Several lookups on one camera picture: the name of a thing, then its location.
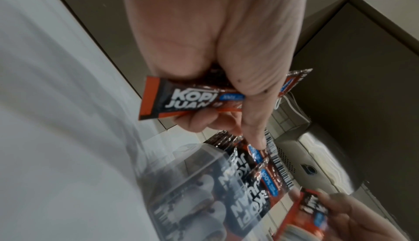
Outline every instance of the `skin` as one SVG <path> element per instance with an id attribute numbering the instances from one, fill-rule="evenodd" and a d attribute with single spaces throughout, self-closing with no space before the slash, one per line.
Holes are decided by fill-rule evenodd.
<path id="1" fill-rule="evenodd" d="M 200 77 L 213 62 L 246 96 L 242 114 L 204 109 L 175 119 L 182 128 L 241 134 L 257 149 L 289 71 L 305 0 L 124 0 L 150 70 L 169 79 Z"/>
<path id="2" fill-rule="evenodd" d="M 295 189 L 289 195 L 292 201 L 299 198 Z M 321 193 L 319 200 L 331 211 L 325 241 L 407 240 L 389 221 L 347 194 Z"/>

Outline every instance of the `blue label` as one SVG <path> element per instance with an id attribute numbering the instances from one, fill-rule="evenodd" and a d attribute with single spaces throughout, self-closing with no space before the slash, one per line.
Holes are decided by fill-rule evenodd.
<path id="1" fill-rule="evenodd" d="M 323 224 L 325 220 L 325 216 L 323 213 L 316 213 L 314 215 L 314 225 L 320 228 L 320 226 Z"/>
<path id="2" fill-rule="evenodd" d="M 247 148 L 249 148 L 250 154 L 252 155 L 256 163 L 258 164 L 262 163 L 263 158 L 262 158 L 261 152 L 259 152 L 259 150 L 256 150 L 256 148 L 251 145 L 248 145 Z"/>
<path id="3" fill-rule="evenodd" d="M 243 94 L 224 94 L 220 96 L 220 100 L 242 101 L 244 100 L 244 95 Z"/>
<path id="4" fill-rule="evenodd" d="M 272 196 L 278 196 L 278 189 L 275 186 L 275 183 L 272 181 L 271 177 L 269 176 L 268 172 L 265 169 L 261 171 L 262 180 L 265 182 L 265 185 L 268 187 L 269 192 Z"/>
<path id="5" fill-rule="evenodd" d="M 285 90 L 285 88 L 287 88 L 287 86 L 289 86 L 289 84 L 294 81 L 294 78 L 291 78 L 290 80 L 288 80 L 288 82 L 285 83 L 285 85 L 282 86 L 281 91 L 283 92 Z"/>

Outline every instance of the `kitchen appliance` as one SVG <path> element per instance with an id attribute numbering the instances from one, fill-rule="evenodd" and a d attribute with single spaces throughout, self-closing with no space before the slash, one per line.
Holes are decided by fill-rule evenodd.
<path id="1" fill-rule="evenodd" d="M 352 161 L 318 124 L 294 127 L 275 139 L 275 144 L 283 164 L 305 188 L 351 194 L 362 184 Z"/>

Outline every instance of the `speaker grille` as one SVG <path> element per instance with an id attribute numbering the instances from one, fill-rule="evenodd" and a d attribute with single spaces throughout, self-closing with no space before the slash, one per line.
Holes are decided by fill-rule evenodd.
<path id="1" fill-rule="evenodd" d="M 288 157 L 285 155 L 284 151 L 281 148 L 279 148 L 278 146 L 276 148 L 278 149 L 278 154 L 279 154 L 280 159 L 282 160 L 284 165 L 288 168 L 288 171 L 295 174 L 295 168 L 291 164 L 291 162 L 288 160 Z"/>

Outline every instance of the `barcode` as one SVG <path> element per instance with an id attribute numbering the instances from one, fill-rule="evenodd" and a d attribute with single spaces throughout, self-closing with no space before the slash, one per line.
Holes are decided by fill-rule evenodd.
<path id="1" fill-rule="evenodd" d="M 285 183 L 287 184 L 289 189 L 292 189 L 294 187 L 294 183 L 292 183 L 292 180 L 288 174 L 287 169 L 283 165 L 281 159 L 279 158 L 279 154 L 276 153 L 275 155 L 271 155 L 271 159 L 274 162 L 276 168 L 279 171 L 279 174 L 284 179 Z"/>
<path id="2" fill-rule="evenodd" d="M 266 148 L 268 149 L 268 154 L 274 155 L 278 154 L 278 150 L 274 143 L 274 139 L 272 139 L 272 135 L 269 133 L 267 129 L 265 129 L 265 138 L 266 138 Z"/>
<path id="3" fill-rule="evenodd" d="M 320 241 L 320 239 L 302 228 L 288 225 L 279 241 Z"/>

